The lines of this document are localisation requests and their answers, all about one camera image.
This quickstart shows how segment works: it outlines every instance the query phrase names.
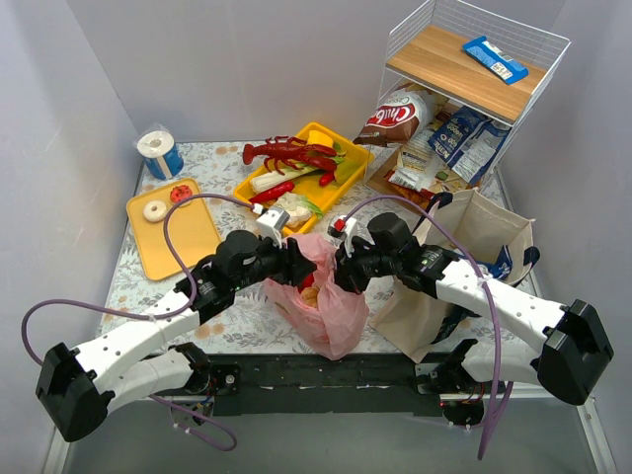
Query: floral tablecloth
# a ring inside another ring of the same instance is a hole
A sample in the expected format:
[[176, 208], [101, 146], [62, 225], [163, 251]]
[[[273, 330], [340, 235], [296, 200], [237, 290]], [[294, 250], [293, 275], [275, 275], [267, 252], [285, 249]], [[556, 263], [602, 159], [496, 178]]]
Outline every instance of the floral tablecloth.
[[[253, 171], [252, 166], [245, 166], [241, 161], [240, 151], [243, 143], [240, 142], [182, 143], [179, 148], [185, 159], [185, 168], [173, 181], [186, 177], [194, 178], [203, 193], [232, 195], [235, 186]], [[136, 191], [144, 193], [167, 183], [154, 179], [147, 170], [144, 170]], [[373, 190], [358, 183], [331, 210], [330, 215], [345, 214], [360, 201], [374, 195]], [[483, 195], [498, 205], [505, 206], [503, 190], [496, 177], [488, 184]], [[255, 230], [254, 214], [245, 207], [238, 207], [221, 199], [211, 199], [207, 204], [222, 238], [233, 229]], [[388, 210], [396, 211], [409, 225], [416, 222], [416, 216], [412, 212], [387, 199], [366, 206], [356, 217], [360, 224], [365, 224], [371, 216]], [[325, 218], [319, 222], [314, 231], [325, 233], [328, 220]], [[141, 312], [173, 288], [182, 277], [182, 274], [179, 274], [161, 281], [147, 279], [130, 227], [127, 226], [107, 306], [122, 311]], [[371, 315], [375, 314], [390, 296], [391, 284], [391, 277], [375, 278], [370, 283], [365, 296]], [[530, 278], [524, 281], [520, 289], [533, 294]], [[124, 318], [105, 314], [97, 335], [101, 336], [125, 321]], [[491, 323], [483, 318], [468, 318], [459, 324], [448, 339], [434, 347], [438, 352], [451, 351], [466, 338], [492, 341]], [[517, 341], [517, 338], [508, 332], [503, 332], [503, 339]], [[178, 337], [174, 344], [188, 341], [194, 342], [208, 354], [312, 353], [277, 313], [275, 306], [267, 301], [261, 284], [241, 290], [232, 307], [203, 326]], [[394, 353], [397, 349], [367, 324], [354, 352]]]

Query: pink plastic bag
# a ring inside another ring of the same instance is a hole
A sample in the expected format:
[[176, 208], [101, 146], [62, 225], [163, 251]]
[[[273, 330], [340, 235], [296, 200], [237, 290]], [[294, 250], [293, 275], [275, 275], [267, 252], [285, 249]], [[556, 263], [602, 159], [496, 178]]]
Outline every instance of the pink plastic bag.
[[359, 343], [368, 316], [363, 294], [343, 291], [334, 283], [336, 247], [320, 234], [294, 234], [300, 252], [317, 266], [318, 309], [303, 301], [297, 288], [264, 281], [264, 291], [278, 312], [318, 354], [336, 360]]

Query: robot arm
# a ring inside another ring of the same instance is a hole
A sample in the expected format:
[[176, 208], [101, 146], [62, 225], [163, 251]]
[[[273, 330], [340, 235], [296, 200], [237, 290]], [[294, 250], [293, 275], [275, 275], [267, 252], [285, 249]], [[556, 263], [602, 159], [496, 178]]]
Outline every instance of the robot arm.
[[[483, 289], [470, 264], [458, 254], [420, 245], [392, 212], [377, 215], [367, 227], [372, 244], [355, 236], [354, 219], [339, 219], [329, 229], [331, 235], [344, 239], [336, 254], [335, 276], [342, 289], [362, 292], [372, 277], [395, 276], [414, 291], [491, 319]], [[501, 326], [524, 341], [517, 347], [503, 345], [501, 374], [507, 380], [539, 383], [560, 400], [582, 405], [613, 357], [594, 308], [581, 300], [564, 306], [497, 280], [488, 285]], [[490, 380], [493, 364], [493, 346], [466, 340], [434, 373], [462, 386]]]
[[[296, 241], [289, 238], [281, 244], [279, 231], [287, 219], [285, 211], [272, 207], [258, 219], [262, 237], [245, 230], [229, 233], [214, 255], [193, 268], [197, 297], [181, 314], [129, 321], [73, 350], [63, 343], [50, 349], [36, 393], [64, 439], [84, 437], [108, 413], [152, 393], [170, 388], [202, 391], [211, 368], [195, 345], [180, 345], [143, 359], [231, 306], [238, 290], [268, 277], [298, 286], [311, 275], [316, 266], [301, 255]], [[160, 315], [183, 307], [191, 294], [191, 283], [185, 278], [143, 314]]]

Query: gray floor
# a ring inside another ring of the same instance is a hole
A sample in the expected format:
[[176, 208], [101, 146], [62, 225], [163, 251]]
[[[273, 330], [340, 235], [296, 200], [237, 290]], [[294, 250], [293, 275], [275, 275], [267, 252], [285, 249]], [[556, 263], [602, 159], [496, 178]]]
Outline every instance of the gray floor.
[[221, 453], [171, 427], [167, 409], [136, 402], [70, 447], [64, 473], [593, 473], [575, 407], [512, 400], [488, 449], [466, 434], [406, 414], [223, 418], [240, 445]]

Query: toy lobster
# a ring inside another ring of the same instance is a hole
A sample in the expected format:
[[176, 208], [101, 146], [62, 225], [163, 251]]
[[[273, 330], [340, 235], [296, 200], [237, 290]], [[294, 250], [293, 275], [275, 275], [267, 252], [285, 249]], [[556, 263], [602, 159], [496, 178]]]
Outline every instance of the toy lobster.
[[283, 174], [283, 171], [277, 165], [279, 161], [294, 170], [300, 170], [300, 168], [291, 160], [315, 166], [325, 171], [336, 171], [337, 166], [334, 160], [328, 158], [337, 155], [334, 148], [325, 145], [308, 145], [305, 140], [295, 136], [276, 136], [275, 138], [266, 139], [265, 145], [253, 146], [247, 143], [244, 146], [244, 164], [250, 165], [255, 157], [259, 155], [268, 156], [264, 161], [264, 166], [268, 171], [270, 170], [268, 163], [274, 160], [275, 169], [281, 174]]

